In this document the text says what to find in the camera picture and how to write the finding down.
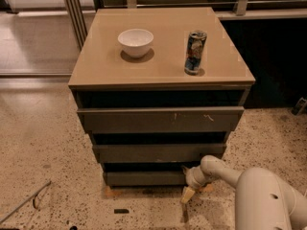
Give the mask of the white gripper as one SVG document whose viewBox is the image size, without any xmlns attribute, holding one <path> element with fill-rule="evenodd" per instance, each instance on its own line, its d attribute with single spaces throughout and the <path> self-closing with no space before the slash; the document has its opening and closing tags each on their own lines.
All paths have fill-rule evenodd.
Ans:
<svg viewBox="0 0 307 230">
<path fill-rule="evenodd" d="M 195 190 L 203 187 L 209 182 L 209 177 L 203 173 L 200 166 L 187 168 L 181 166 L 185 174 L 186 183 L 189 187 L 184 187 L 180 202 L 186 204 L 195 194 Z"/>
</svg>

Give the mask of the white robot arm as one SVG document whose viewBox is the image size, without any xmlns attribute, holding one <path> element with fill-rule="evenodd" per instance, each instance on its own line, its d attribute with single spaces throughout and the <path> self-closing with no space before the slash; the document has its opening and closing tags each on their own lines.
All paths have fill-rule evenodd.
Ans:
<svg viewBox="0 0 307 230">
<path fill-rule="evenodd" d="M 263 168 L 237 171 L 206 155 L 197 167 L 183 168 L 187 186 L 181 202 L 195 191 L 221 179 L 235 189 L 236 230 L 306 230 L 307 198 L 277 174 Z"/>
</svg>

